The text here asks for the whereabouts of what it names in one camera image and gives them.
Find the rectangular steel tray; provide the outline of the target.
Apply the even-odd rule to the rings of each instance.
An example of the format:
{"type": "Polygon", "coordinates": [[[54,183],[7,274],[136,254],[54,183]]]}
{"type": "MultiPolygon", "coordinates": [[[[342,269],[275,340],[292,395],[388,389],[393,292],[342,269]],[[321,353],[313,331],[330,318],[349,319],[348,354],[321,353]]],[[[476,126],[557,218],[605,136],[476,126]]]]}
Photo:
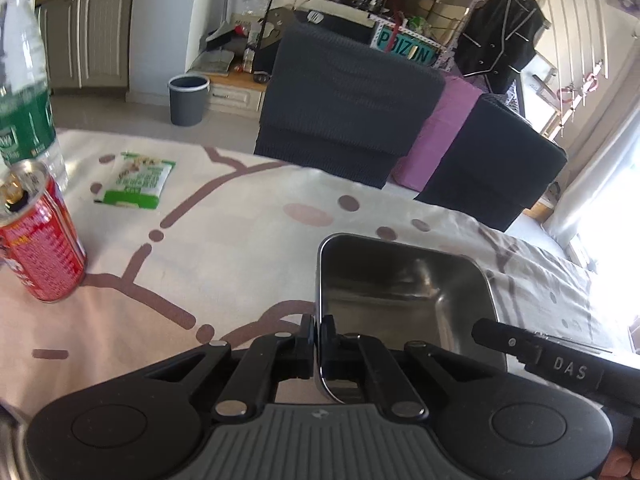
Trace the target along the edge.
{"type": "Polygon", "coordinates": [[[422,340],[506,372],[506,358],[477,344],[473,325],[498,318],[483,270],[469,257],[334,234],[318,250],[318,321],[363,334],[390,350],[422,340]]]}

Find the right dark grey chair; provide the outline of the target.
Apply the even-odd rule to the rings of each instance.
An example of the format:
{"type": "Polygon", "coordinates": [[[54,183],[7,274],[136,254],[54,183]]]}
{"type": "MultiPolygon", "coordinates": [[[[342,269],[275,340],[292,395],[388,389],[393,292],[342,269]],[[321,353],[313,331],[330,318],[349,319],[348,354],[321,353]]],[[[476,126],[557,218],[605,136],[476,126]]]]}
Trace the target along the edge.
{"type": "Polygon", "coordinates": [[[416,200],[504,232],[537,203],[566,164],[562,148],[485,93],[416,200]]]}

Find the teal prizon sign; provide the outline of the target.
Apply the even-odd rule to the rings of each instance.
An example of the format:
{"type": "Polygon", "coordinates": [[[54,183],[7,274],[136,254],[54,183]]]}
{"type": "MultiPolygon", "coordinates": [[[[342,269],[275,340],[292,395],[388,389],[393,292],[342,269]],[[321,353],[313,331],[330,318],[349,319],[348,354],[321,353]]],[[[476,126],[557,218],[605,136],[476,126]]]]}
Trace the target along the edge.
{"type": "Polygon", "coordinates": [[[439,55],[444,52],[444,49],[435,41],[427,40],[419,35],[408,34],[402,29],[394,32],[390,26],[385,24],[376,26],[370,47],[423,66],[433,66],[439,55]]]}

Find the cartoon printed tablecloth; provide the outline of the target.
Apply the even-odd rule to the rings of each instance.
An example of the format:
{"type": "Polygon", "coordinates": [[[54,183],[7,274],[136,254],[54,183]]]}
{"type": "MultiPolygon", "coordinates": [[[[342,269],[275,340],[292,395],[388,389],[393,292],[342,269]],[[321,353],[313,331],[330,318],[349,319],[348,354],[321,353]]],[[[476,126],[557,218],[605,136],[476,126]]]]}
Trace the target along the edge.
{"type": "Polygon", "coordinates": [[[1,401],[25,415],[202,342],[285,330],[314,301],[322,240],[341,232],[468,256],[502,322],[614,344],[587,271],[466,214],[216,148],[82,130],[60,143],[88,272],[45,304],[1,271],[1,401]],[[94,201],[121,152],[176,163],[155,210],[94,201]]]}

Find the green white snack packet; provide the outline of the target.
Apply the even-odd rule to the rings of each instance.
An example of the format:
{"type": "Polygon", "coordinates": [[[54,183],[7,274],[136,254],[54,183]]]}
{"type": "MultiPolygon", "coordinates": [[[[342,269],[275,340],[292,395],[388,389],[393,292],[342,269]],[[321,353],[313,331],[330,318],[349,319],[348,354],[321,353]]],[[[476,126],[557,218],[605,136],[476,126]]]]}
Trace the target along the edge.
{"type": "Polygon", "coordinates": [[[106,183],[94,201],[99,204],[155,210],[175,162],[130,152],[116,156],[106,183]]]}

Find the black vest with white trim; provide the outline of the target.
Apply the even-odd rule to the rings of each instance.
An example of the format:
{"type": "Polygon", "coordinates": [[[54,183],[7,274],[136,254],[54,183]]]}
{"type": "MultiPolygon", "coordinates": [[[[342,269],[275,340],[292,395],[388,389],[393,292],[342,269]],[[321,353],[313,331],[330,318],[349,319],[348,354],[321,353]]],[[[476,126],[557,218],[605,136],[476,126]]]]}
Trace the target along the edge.
{"type": "Polygon", "coordinates": [[[487,0],[459,37],[454,62],[463,77],[482,77],[489,92],[505,94],[547,25],[537,0],[487,0]]]}

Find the pink cushion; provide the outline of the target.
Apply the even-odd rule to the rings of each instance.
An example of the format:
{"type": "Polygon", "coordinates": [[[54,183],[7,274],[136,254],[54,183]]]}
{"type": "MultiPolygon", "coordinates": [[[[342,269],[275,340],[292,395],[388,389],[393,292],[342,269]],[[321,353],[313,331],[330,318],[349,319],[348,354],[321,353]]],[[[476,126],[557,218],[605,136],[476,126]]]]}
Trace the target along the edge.
{"type": "Polygon", "coordinates": [[[444,73],[442,90],[433,113],[424,122],[408,155],[399,159],[393,181],[421,192],[454,142],[478,98],[484,93],[464,79],[444,73]]]}

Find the left dark grey chair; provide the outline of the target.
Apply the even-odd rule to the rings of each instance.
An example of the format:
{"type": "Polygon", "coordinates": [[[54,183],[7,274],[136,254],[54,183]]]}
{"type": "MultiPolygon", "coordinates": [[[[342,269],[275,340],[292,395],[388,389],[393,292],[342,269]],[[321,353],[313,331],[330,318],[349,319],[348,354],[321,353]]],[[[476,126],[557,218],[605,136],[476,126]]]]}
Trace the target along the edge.
{"type": "Polygon", "coordinates": [[[439,70],[295,24],[280,42],[255,152],[382,188],[444,89],[439,70]]]}

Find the grey trash bin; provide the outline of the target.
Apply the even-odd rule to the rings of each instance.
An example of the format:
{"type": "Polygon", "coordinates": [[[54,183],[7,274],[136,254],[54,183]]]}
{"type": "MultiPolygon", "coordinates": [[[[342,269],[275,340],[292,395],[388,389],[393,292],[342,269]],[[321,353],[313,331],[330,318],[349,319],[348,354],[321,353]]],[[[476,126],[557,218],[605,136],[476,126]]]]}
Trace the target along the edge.
{"type": "Polygon", "coordinates": [[[183,74],[168,81],[170,121],[179,127],[199,124],[204,116],[209,79],[200,74],[183,74]]]}

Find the beige window curtain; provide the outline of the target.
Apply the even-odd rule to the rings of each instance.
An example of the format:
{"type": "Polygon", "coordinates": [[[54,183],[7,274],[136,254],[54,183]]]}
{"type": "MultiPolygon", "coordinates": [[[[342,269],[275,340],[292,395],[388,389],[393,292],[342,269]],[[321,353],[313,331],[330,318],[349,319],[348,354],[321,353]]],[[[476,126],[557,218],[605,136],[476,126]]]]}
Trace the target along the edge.
{"type": "Polygon", "coordinates": [[[639,144],[639,102],[612,103],[588,131],[586,140],[561,172],[561,194],[544,229],[571,262],[589,266],[596,258],[580,239],[589,205],[620,173],[639,144]]]}

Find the red milk drink can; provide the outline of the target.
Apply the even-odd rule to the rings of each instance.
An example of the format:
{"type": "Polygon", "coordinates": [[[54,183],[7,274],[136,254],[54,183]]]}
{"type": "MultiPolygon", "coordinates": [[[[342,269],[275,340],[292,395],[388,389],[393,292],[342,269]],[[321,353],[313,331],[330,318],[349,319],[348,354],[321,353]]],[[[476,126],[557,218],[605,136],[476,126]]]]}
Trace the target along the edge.
{"type": "Polygon", "coordinates": [[[38,160],[1,174],[1,255],[40,301],[70,296],[85,276],[85,248],[58,184],[38,160]]]}

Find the clear water bottle green label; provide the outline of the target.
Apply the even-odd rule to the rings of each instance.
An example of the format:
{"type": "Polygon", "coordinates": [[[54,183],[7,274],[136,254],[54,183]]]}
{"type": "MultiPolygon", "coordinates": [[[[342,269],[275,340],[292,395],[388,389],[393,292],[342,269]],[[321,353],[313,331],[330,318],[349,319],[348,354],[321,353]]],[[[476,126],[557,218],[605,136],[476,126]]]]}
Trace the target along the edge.
{"type": "Polygon", "coordinates": [[[68,177],[50,102],[47,55],[32,4],[1,1],[1,158],[42,162],[60,188],[68,177]]]}

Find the dark grey chair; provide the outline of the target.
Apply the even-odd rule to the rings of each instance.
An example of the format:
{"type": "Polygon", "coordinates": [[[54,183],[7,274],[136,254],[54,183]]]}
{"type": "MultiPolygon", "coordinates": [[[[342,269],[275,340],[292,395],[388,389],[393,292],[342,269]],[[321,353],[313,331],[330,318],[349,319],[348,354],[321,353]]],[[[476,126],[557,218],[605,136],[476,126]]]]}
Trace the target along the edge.
{"type": "Polygon", "coordinates": [[[504,232],[537,203],[566,164],[562,148],[485,93],[416,200],[504,232]]]}
{"type": "Polygon", "coordinates": [[[280,42],[255,152],[382,188],[444,89],[439,70],[295,24],[280,42]]]}

